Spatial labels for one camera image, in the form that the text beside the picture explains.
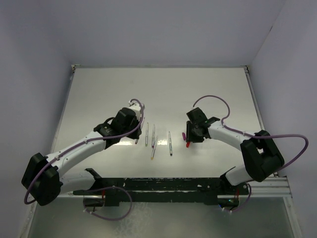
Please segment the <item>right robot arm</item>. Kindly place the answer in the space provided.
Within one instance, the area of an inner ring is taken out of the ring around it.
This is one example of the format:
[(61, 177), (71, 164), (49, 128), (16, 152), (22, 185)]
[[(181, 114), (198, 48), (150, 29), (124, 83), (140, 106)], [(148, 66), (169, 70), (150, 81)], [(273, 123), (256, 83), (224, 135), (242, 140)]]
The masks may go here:
[(214, 139), (242, 153), (243, 165), (231, 168), (220, 177), (220, 188), (224, 193), (232, 194), (244, 182), (261, 182), (284, 166), (284, 158), (267, 131), (261, 130), (254, 135), (230, 131), (222, 125), (220, 119), (207, 118), (200, 108), (192, 109), (187, 117), (187, 143)]

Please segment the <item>green marker pen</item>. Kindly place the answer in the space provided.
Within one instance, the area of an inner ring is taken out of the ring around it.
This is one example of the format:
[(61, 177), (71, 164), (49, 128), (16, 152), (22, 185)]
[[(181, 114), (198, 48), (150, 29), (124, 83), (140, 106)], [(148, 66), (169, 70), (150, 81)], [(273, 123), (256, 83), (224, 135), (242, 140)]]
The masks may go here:
[(145, 146), (148, 146), (148, 138), (149, 138), (149, 123), (146, 125), (146, 135), (145, 135)]

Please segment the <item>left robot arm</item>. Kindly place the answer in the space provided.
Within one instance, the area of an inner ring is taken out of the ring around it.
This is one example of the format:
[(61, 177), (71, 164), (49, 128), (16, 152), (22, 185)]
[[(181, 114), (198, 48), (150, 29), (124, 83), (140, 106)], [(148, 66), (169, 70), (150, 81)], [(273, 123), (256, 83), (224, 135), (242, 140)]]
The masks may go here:
[(63, 176), (88, 157), (108, 149), (124, 137), (139, 139), (144, 118), (144, 106), (132, 104), (118, 111), (115, 117), (98, 124), (88, 135), (57, 152), (33, 155), (22, 177), (26, 188), (25, 204), (33, 201), (44, 206), (51, 203), (66, 187)]

